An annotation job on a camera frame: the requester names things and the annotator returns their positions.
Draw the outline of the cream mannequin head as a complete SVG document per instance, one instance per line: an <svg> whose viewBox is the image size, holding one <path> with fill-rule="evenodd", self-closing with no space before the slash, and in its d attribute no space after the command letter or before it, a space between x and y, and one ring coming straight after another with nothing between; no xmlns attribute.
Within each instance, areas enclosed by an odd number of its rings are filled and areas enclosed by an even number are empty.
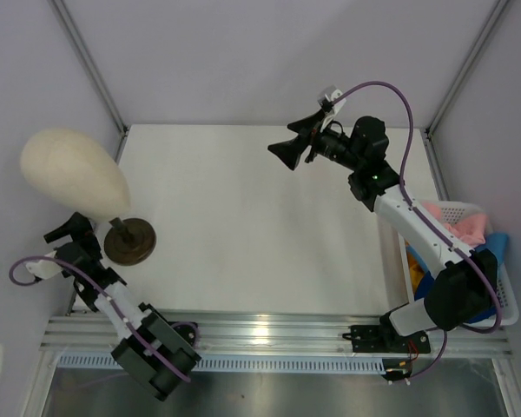
<svg viewBox="0 0 521 417"><path fill-rule="evenodd" d="M126 177L97 141L73 129L51 128L34 134L19 159L23 177L34 189L110 230L105 255L133 266L152 255L153 226L142 218L122 219L131 209Z"/></svg>

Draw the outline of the pink bucket hat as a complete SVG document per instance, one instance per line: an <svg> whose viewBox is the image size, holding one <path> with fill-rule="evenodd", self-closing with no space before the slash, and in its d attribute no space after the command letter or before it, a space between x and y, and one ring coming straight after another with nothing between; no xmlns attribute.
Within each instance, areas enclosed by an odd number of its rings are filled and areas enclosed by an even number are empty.
<svg viewBox="0 0 521 417"><path fill-rule="evenodd" d="M422 201L422 205L450 235L472 248L485 244L489 220L483 209L452 201Z"/></svg>

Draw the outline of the blue bucket hat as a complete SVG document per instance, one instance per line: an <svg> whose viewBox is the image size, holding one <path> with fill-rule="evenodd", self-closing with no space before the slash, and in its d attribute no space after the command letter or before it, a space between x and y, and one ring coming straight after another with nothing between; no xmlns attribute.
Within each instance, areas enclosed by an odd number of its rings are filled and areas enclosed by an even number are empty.
<svg viewBox="0 0 521 417"><path fill-rule="evenodd" d="M509 242L509 236L506 233L495 232L488 234L485 237L485 243L478 245L475 250L482 252L484 250L490 250L498 261L498 265L502 266L505 263L505 250ZM423 261L422 257L409 245L406 246L406 252L409 259L413 259L418 265L425 271L428 271L428 267Z"/></svg>

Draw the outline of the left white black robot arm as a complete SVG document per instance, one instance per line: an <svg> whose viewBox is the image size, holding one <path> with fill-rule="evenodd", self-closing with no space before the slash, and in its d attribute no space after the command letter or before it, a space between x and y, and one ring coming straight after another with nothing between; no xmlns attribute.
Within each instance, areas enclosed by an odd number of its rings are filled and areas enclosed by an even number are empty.
<svg viewBox="0 0 521 417"><path fill-rule="evenodd" d="M75 212L64 224L43 236L54 248L53 264L73 277L77 295L93 312L105 314L115 328L115 362L157 400L165 401L201 360L195 351L198 324L167 321L152 305L132 299L127 283L102 265L102 251L88 218Z"/></svg>

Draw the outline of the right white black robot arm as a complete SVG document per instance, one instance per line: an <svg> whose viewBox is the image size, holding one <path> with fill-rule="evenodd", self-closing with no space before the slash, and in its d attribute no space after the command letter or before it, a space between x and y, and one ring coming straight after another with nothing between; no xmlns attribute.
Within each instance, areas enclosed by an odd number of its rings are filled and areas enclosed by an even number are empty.
<svg viewBox="0 0 521 417"><path fill-rule="evenodd" d="M350 135L332 125L319 111L288 124L294 139L267 149L291 170L316 156L350 169L348 184L354 197L391 224L427 266L433 284L426 296L381 316L382 347L397 351L418 332L448 332L491 308L501 309L496 256L462 242L408 195L404 180L386 161L389 139L384 122L363 116Z"/></svg>

